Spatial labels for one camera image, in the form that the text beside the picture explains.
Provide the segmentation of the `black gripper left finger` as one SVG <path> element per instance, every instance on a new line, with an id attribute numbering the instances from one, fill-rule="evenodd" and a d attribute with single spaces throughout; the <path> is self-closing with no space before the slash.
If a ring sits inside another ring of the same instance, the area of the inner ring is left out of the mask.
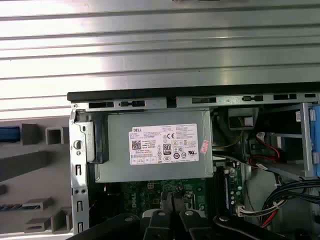
<path id="1" fill-rule="evenodd" d="M 81 233 L 73 240 L 172 240 L 174 195 L 164 191 L 161 208 L 146 210 L 142 217 L 121 213 Z"/>

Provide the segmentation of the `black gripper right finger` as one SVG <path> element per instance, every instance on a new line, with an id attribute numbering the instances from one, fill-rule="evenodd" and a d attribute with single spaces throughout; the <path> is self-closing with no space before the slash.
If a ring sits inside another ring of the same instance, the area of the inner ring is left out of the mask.
<path id="1" fill-rule="evenodd" d="M 306 240 L 308 234 L 296 230 L 291 236 L 271 232 L 236 216 L 217 215 L 212 219 L 199 213 L 176 208 L 178 214 L 174 223 L 180 222 L 183 234 L 190 240 Z"/>

